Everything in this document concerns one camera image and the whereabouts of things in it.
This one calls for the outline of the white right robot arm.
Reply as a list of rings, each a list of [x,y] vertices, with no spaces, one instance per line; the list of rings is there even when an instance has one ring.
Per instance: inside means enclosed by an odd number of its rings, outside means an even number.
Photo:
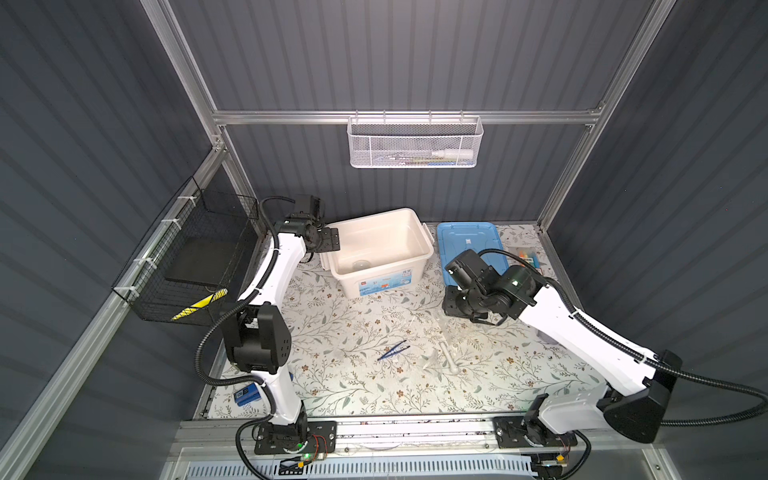
[[[657,354],[578,309],[556,280],[522,259],[498,273],[481,253],[466,250],[444,269],[454,281],[443,302],[446,315],[478,324],[487,323],[491,313],[519,320],[552,338],[603,378],[586,392],[538,395],[521,421],[531,445],[607,428],[642,444],[656,439],[676,383],[674,376],[649,366]]]

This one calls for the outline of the white ceramic mortar bowl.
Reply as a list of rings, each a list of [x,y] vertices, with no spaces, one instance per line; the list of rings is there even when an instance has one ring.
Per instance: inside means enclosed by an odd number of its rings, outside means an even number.
[[[372,267],[372,264],[369,260],[356,260],[352,264],[352,271],[353,272],[362,271],[362,270],[369,269],[371,267]]]

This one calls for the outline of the white plastic storage box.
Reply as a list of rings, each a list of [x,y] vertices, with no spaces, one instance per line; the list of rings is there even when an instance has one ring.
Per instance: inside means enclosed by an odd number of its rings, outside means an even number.
[[[321,265],[331,272],[350,299],[407,288],[422,279],[434,254],[435,240],[425,223],[409,208],[333,223],[341,250],[321,253]],[[353,272],[356,260],[372,267]]]

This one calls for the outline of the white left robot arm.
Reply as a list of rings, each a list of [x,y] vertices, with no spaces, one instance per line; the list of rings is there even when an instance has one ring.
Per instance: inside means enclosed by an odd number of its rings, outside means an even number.
[[[265,205],[271,200],[259,202],[259,217],[271,235],[266,257],[221,328],[227,359],[241,373],[230,382],[254,384],[269,402],[269,422],[289,427],[304,422],[306,411],[287,367],[292,337],[281,305],[302,259],[308,253],[338,251],[340,240],[338,231],[325,225],[325,206],[318,197],[286,197],[293,209],[282,220],[267,217]]]

